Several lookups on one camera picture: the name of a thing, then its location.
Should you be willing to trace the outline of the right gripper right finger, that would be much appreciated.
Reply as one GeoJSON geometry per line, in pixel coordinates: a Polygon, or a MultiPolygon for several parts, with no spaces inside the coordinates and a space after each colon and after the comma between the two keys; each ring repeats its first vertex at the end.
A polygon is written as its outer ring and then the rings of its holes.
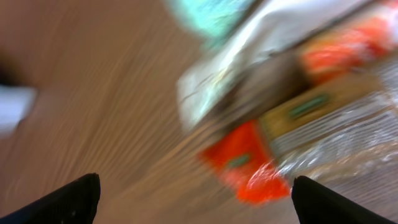
{"type": "Polygon", "coordinates": [[[294,179],[291,197],[300,224],[396,224],[306,176],[294,179]]]}

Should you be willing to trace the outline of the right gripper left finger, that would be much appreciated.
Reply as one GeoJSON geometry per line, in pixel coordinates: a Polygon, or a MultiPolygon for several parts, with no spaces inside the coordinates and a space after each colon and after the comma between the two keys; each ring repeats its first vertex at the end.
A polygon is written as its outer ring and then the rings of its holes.
{"type": "Polygon", "coordinates": [[[1,218],[1,224],[92,224],[101,195],[100,177],[86,174],[1,218]]]}

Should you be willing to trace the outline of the orange pasta packet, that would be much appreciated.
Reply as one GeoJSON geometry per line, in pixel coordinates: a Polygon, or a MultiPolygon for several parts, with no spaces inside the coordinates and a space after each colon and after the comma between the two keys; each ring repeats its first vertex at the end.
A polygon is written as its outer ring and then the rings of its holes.
{"type": "Polygon", "coordinates": [[[288,196],[397,160],[397,2],[375,1],[305,41],[311,89],[240,125],[201,159],[243,202],[288,196]]]}

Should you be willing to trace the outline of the white bamboo print tube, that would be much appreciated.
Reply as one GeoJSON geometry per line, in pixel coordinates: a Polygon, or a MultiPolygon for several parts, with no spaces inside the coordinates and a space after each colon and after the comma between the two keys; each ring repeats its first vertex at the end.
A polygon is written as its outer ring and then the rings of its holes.
{"type": "Polygon", "coordinates": [[[182,126],[191,130],[254,65],[281,53],[365,0],[274,0],[261,3],[215,53],[194,63],[178,81],[182,126]]]}

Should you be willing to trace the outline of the teal wet wipes packet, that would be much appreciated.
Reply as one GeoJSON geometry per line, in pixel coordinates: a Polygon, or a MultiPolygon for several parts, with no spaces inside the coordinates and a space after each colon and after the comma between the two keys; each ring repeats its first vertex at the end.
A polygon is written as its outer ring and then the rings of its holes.
{"type": "Polygon", "coordinates": [[[166,0],[170,12],[204,48],[220,48],[252,13],[257,0],[166,0]]]}

